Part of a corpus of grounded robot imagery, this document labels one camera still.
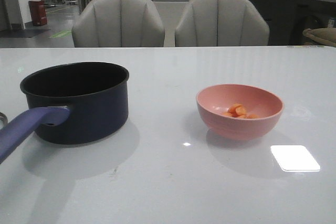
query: chair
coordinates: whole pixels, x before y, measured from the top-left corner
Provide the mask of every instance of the chair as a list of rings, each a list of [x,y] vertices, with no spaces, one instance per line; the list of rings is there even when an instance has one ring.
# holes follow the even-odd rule
[[[151,0],[92,0],[72,28],[75,47],[163,47],[164,27]]]
[[[249,0],[191,0],[175,29],[177,47],[266,46],[268,38]]]
[[[324,45],[336,47],[336,28],[305,29],[302,34],[309,38],[305,45]]]

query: red trash can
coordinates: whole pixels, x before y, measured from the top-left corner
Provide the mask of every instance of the red trash can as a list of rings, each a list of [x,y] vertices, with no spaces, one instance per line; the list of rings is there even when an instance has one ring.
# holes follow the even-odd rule
[[[43,26],[47,24],[47,15],[44,8],[44,0],[30,0],[30,15],[34,26]]]

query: bowl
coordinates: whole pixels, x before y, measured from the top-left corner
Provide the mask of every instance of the bowl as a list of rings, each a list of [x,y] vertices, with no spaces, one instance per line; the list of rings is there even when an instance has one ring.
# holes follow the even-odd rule
[[[253,86],[220,84],[201,90],[196,97],[203,122],[220,136],[232,140],[252,140],[262,137],[277,124],[284,107],[275,94]],[[222,115],[235,103],[242,104],[247,114],[256,119],[241,119]]]

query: black pot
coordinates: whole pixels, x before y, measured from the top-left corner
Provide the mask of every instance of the black pot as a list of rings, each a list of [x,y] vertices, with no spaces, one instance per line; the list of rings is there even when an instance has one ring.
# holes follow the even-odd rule
[[[128,118],[122,66],[79,62],[27,76],[20,84],[29,110],[0,131],[0,163],[33,131],[56,144],[82,144],[117,131]]]

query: doorway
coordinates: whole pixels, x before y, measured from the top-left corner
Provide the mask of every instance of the doorway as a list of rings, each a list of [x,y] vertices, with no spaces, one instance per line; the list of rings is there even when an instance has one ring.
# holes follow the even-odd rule
[[[0,0],[0,31],[8,30],[8,16],[4,0]]]

